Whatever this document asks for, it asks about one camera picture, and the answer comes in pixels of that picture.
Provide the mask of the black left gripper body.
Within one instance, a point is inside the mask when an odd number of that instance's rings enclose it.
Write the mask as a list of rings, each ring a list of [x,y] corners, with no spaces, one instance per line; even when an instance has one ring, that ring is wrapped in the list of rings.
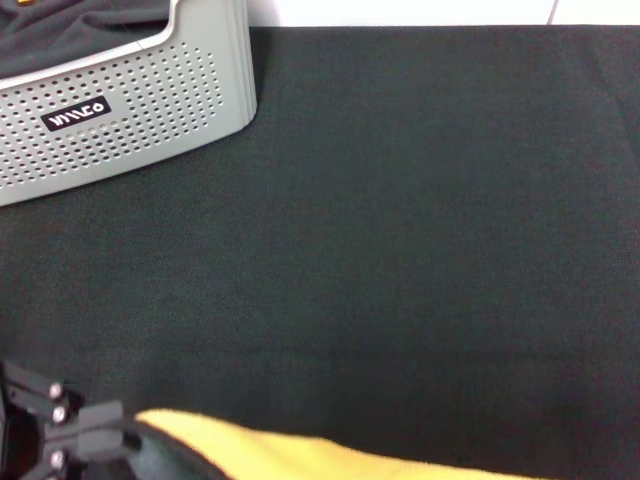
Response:
[[[1,478],[44,479],[40,421],[35,405],[10,405],[1,412]]]

